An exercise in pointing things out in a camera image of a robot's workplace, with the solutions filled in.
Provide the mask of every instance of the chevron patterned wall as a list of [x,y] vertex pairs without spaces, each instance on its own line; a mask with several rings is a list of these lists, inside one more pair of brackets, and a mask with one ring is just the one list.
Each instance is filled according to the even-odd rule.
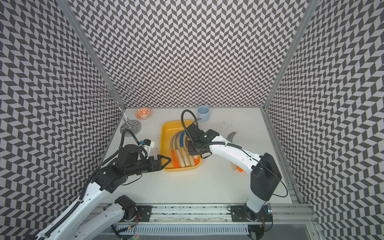
[[269,113],[328,239],[384,239],[384,2],[321,1]]
[[102,82],[52,0],[0,1],[0,16],[0,238],[16,239],[78,196],[119,113],[86,103]]
[[260,106],[306,0],[70,0],[128,106]]

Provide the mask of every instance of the orange handle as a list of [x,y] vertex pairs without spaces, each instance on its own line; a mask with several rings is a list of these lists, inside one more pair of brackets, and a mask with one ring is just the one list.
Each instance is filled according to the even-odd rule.
[[174,168],[180,168],[179,161],[178,161],[176,153],[173,149],[171,150],[171,153],[172,153],[173,167]]
[[236,166],[236,167],[237,167],[237,170],[239,170],[239,172],[244,172],[243,169],[239,168],[238,166]]

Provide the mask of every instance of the orange bowl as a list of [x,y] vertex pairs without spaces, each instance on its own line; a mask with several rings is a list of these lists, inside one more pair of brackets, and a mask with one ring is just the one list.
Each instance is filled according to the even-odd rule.
[[149,108],[140,108],[136,111],[136,117],[139,120],[146,120],[151,115],[151,110]]

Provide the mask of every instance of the curved blade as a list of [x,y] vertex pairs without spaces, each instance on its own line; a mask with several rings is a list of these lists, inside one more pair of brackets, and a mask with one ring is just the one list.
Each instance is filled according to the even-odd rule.
[[237,134],[237,132],[231,132],[230,134],[228,134],[227,140],[230,141],[230,142],[232,142],[233,137],[234,137],[234,135],[236,135],[236,134]]

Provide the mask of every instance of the yellow tray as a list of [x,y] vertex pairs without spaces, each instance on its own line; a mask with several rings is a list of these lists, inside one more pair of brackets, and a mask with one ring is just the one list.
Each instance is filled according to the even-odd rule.
[[[184,120],[185,126],[189,126],[192,123],[192,120]],[[180,132],[184,130],[183,125],[181,124],[181,121],[173,121],[173,122],[166,122],[161,127],[161,137],[160,137],[160,154],[166,157],[172,158],[172,153],[170,151],[170,141],[177,132]],[[180,167],[175,168],[173,165],[173,159],[170,164],[168,164],[163,170],[167,172],[177,172],[177,171],[185,171],[185,170],[192,170],[197,168],[201,163],[201,158],[199,156],[198,159],[195,159],[195,166],[191,167]]]

